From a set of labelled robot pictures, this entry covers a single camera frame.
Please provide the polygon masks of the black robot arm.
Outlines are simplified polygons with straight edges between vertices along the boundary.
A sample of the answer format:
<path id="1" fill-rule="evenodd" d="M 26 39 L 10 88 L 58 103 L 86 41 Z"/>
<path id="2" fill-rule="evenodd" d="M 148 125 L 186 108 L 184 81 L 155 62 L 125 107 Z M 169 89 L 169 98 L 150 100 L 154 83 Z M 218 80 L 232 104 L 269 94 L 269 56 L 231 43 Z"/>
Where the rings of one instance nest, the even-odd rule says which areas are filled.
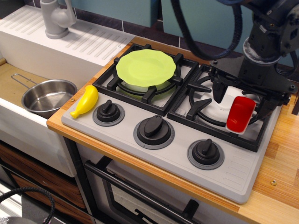
<path id="1" fill-rule="evenodd" d="M 253 27 L 243 44 L 243 56 L 211 62 L 213 97 L 220 103 L 229 86 L 261 98 L 255 122 L 287 105 L 298 88 L 277 68 L 278 61 L 291 55 L 298 66 L 299 2 L 297 0 L 252 0 L 245 6 L 253 11 Z"/>

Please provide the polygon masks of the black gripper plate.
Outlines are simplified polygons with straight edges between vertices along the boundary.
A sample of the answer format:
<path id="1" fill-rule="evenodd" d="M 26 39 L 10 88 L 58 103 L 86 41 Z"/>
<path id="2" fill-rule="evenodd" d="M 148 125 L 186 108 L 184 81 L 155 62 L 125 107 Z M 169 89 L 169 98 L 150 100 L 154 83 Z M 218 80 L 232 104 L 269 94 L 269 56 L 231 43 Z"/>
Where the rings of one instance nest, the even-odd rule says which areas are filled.
<path id="1" fill-rule="evenodd" d="M 222 58 L 210 62 L 212 66 L 213 97 L 220 104 L 227 88 L 233 86 L 245 92 L 261 96 L 256 108 L 256 120 L 271 115 L 297 87 L 276 72 L 275 66 L 261 66 L 241 56 Z"/>

